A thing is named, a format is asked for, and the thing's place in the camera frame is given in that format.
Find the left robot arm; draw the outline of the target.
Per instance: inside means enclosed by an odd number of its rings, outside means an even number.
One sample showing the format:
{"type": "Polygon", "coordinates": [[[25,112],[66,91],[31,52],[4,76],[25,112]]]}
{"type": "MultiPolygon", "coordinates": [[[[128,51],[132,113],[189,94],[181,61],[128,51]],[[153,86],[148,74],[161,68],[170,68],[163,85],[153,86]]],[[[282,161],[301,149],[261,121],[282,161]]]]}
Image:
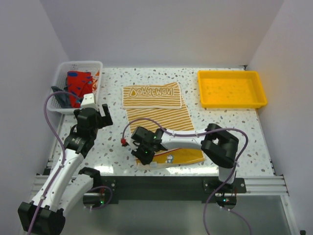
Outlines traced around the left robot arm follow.
{"type": "Polygon", "coordinates": [[[29,235],[59,235],[66,215],[86,192],[113,190],[103,185],[100,172],[84,167],[72,179],[76,169],[93,148],[98,130],[113,124],[107,104],[100,110],[83,108],[74,111],[77,120],[62,142],[62,153],[46,182],[29,203],[22,202],[18,215],[22,228],[29,235]]]}

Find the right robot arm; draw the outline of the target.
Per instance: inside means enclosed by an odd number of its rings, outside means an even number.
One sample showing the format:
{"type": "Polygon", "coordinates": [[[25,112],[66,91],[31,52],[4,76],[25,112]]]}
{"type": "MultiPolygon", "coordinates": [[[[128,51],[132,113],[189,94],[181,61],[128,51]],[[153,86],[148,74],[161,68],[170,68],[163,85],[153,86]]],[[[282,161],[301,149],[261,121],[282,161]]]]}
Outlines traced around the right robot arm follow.
{"type": "Polygon", "coordinates": [[[201,150],[215,165],[218,166],[218,187],[229,192],[235,187],[233,173],[239,140],[227,130],[216,124],[198,131],[175,131],[158,128],[154,132],[144,127],[137,127],[131,136],[126,137],[132,154],[143,165],[152,162],[155,154],[160,151],[174,149],[201,150]]]}

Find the yellow striped Doraemon towel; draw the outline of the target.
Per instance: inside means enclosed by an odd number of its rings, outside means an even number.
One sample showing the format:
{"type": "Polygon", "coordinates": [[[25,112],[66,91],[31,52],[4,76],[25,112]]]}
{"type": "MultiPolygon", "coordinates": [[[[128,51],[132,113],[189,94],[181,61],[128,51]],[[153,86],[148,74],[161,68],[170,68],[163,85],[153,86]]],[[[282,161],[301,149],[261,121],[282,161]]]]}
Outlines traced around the yellow striped Doraemon towel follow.
{"type": "MultiPolygon", "coordinates": [[[[128,121],[149,118],[171,130],[194,130],[178,82],[123,87],[122,107],[126,110],[128,121]]],[[[197,164],[203,161],[204,156],[200,150],[174,149],[157,152],[152,162],[147,165],[136,159],[136,165],[139,169],[151,169],[197,164]]]]}

